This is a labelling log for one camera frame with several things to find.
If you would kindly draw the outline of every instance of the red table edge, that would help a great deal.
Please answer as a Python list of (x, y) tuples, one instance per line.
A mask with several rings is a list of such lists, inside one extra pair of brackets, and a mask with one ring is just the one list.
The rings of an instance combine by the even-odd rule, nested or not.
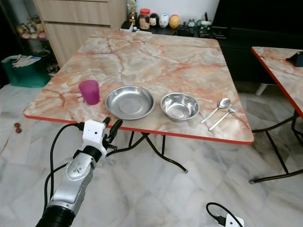
[[(23, 112), (23, 115), (26, 118), (29, 119), (35, 119), (35, 120), (41, 120), (41, 121), (49, 121), (49, 122), (60, 122), (60, 123), (77, 123), (76, 121), (69, 121), (69, 120), (61, 120), (61, 119), (55, 119), (55, 118), (48, 118), (48, 117), (38, 117), (38, 116), (30, 116), (26, 115)], [(223, 142), (223, 143), (231, 143), (231, 144), (240, 144), (240, 145), (250, 145), (253, 143), (253, 141), (235, 141), (235, 140), (224, 140), (224, 139), (216, 139), (216, 138), (209, 138), (209, 137), (202, 137), (202, 136), (191, 136), (191, 135), (185, 135), (185, 134), (178, 134), (178, 133), (172, 133), (172, 132), (165, 132), (165, 131), (153, 131), (153, 130), (144, 130), (144, 129), (133, 129), (121, 126), (120, 129), (126, 130), (126, 131), (137, 131), (137, 132), (145, 132), (150, 134), (159, 134), (159, 135), (166, 135), (166, 136), (175, 136), (175, 137), (183, 137), (183, 138), (190, 138), (190, 139), (198, 139), (198, 140), (210, 140), (210, 141), (216, 141), (216, 142)]]
[(283, 91), (284, 95), (287, 97), (287, 99), (290, 101), (290, 103), (293, 105), (293, 107), (296, 109), (296, 111), (298, 112), (298, 114), (303, 118), (303, 112), (301, 111), (300, 107), (298, 107), (298, 105), (295, 103), (295, 101), (291, 98), (291, 96), (288, 94), (288, 92), (285, 90), (285, 88), (282, 86), (282, 84), (279, 82), (279, 80), (275, 77), (275, 75), (272, 73), (272, 71), (270, 70), (270, 68), (263, 62), (263, 60), (261, 59), (261, 57), (257, 54), (257, 52), (253, 49), (253, 47), (251, 48), (251, 51), (253, 52), (253, 54), (257, 57), (257, 59), (259, 60), (259, 62), (263, 65), (263, 67), (266, 69), (266, 71), (270, 74), (270, 76), (272, 77), (272, 79), (276, 82), (276, 84), (279, 86), (279, 88)]

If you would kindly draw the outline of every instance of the wooden cabinet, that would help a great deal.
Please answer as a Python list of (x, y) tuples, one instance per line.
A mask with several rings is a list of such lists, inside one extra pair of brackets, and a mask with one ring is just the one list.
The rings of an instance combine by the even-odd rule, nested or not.
[(88, 39), (97, 26), (45, 23), (48, 38), (55, 47), (55, 55), (60, 65), (65, 64)]
[(119, 30), (126, 0), (35, 0), (57, 61), (62, 67), (96, 29)]

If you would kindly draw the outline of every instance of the stainless steel plate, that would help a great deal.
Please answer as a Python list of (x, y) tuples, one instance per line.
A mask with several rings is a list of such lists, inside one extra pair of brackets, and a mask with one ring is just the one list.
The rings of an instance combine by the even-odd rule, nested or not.
[(195, 117), (200, 109), (193, 97), (182, 93), (166, 95), (161, 101), (161, 108), (168, 118), (176, 122)]
[(108, 94), (105, 106), (120, 119), (135, 120), (148, 115), (155, 103), (150, 92), (143, 87), (119, 87)]

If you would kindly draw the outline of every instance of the tile floor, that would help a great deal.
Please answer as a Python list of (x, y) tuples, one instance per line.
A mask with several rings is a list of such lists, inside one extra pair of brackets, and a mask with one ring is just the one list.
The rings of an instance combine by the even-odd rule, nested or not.
[[(261, 96), (236, 83), (252, 129), (267, 127), (293, 114), (278, 87)], [(40, 89), (5, 86), (0, 90), (0, 226), (32, 227), (42, 215), (49, 150), (62, 127), (26, 119), (22, 111)], [(13, 124), (21, 123), (22, 133)], [(303, 129), (302, 121), (298, 129)], [(302, 147), (290, 125), (271, 132), (290, 170), (303, 167)], [(130, 132), (116, 144), (126, 147)], [(161, 136), (151, 135), (157, 148)], [(81, 145), (81, 132), (67, 128), (54, 151), (54, 165), (65, 163)], [(249, 184), (254, 177), (283, 172), (267, 138), (255, 134), (251, 146), (167, 137), (166, 155), (188, 170), (160, 159), (144, 141), (136, 149), (99, 162), (73, 227), (218, 227), (205, 205), (214, 201), (244, 219), (246, 227), (297, 227), (303, 223), (303, 175)], [(62, 172), (55, 175), (55, 185)], [(214, 213), (223, 214), (217, 208)]]

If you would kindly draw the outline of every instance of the black cable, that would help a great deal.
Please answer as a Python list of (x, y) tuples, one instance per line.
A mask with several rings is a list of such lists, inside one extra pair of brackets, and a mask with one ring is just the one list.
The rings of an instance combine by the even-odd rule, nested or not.
[(77, 124), (77, 123), (73, 123), (73, 124), (67, 124), (67, 125), (63, 126), (63, 127), (58, 131), (58, 133), (57, 133), (55, 139), (53, 140), (53, 144), (52, 144), (52, 147), (51, 147), (51, 154), (50, 154), (50, 165), (51, 165), (51, 173), (50, 173), (50, 174), (51, 174), (51, 193), (50, 193), (50, 198), (53, 196), (53, 173), (54, 173), (54, 171), (53, 171), (53, 149), (54, 149), (54, 147), (55, 147), (56, 141), (57, 141), (57, 139), (58, 139), (60, 133), (61, 133), (65, 128), (67, 128), (67, 127), (69, 127), (69, 126), (78, 126), (78, 124)]
[(225, 210), (227, 213), (229, 213), (229, 214), (232, 216), (233, 219), (236, 220), (236, 222), (238, 223), (238, 225), (239, 225), (240, 227), (243, 227), (243, 225), (239, 222), (239, 220), (238, 220), (238, 219), (237, 219), (237, 218), (236, 218), (236, 217), (235, 217), (227, 208), (225, 208), (224, 206), (222, 206), (222, 205), (219, 204), (219, 203), (216, 203), (216, 202), (209, 202), (209, 203), (206, 205), (207, 213), (209, 213), (209, 215), (210, 215), (212, 218), (214, 218), (215, 220), (217, 220), (217, 221), (219, 222), (219, 224), (225, 226), (226, 218), (224, 218), (224, 217), (222, 217), (222, 216), (215, 216), (215, 215), (213, 215), (213, 214), (209, 211), (209, 209), (208, 209), (208, 207), (209, 207), (210, 205), (215, 205), (215, 206), (218, 206), (218, 207), (222, 208), (222, 209)]
[[(53, 171), (53, 174), (54, 174), (55, 172), (57, 172), (59, 169), (62, 169), (63, 167), (65, 167), (66, 165), (67, 165), (67, 163), (65, 163), (64, 165), (62, 165), (62, 166), (56, 168), (56, 169)], [(44, 209), (43, 209), (43, 212), (45, 211), (46, 206), (47, 206), (47, 203), (48, 203), (48, 201), (47, 201), (47, 186), (48, 186), (48, 181), (49, 181), (49, 178), (51, 177), (51, 175), (52, 175), (52, 173), (50, 173), (50, 174), (47, 176), (47, 178), (46, 178), (46, 180), (45, 180), (45, 183), (44, 183)]]

